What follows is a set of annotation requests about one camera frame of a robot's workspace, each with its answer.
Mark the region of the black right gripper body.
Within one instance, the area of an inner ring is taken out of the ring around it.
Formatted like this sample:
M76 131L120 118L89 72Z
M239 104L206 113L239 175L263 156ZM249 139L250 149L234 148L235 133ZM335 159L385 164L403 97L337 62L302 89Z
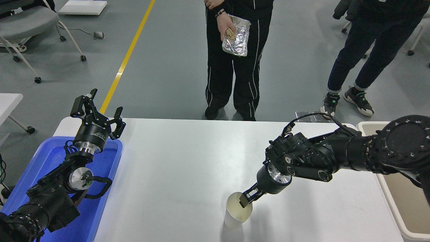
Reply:
M265 164L257 172L257 187L269 194L278 194L292 182L292 176L284 175L273 164Z

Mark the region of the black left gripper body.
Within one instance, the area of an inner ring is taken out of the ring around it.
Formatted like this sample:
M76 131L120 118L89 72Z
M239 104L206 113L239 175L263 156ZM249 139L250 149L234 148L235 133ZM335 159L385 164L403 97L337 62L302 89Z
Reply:
M109 126L104 125L106 121L108 121L107 118L82 119L82 124L74 138L73 145L81 147L81 144L87 142L98 148L104 148L109 133L112 131Z

